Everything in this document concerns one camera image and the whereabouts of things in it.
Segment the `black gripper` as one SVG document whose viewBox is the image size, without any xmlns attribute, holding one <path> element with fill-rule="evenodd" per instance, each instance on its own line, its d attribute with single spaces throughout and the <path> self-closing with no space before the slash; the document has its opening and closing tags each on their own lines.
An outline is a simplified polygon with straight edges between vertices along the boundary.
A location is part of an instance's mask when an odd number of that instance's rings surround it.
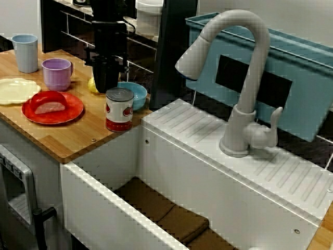
<svg viewBox="0 0 333 250">
<path fill-rule="evenodd" d="M 85 48 L 85 64 L 93 66 L 96 89 L 104 93 L 118 86 L 119 72 L 129 71 L 127 27 L 123 21 L 93 21 L 92 27 L 95 45 Z"/>
</svg>

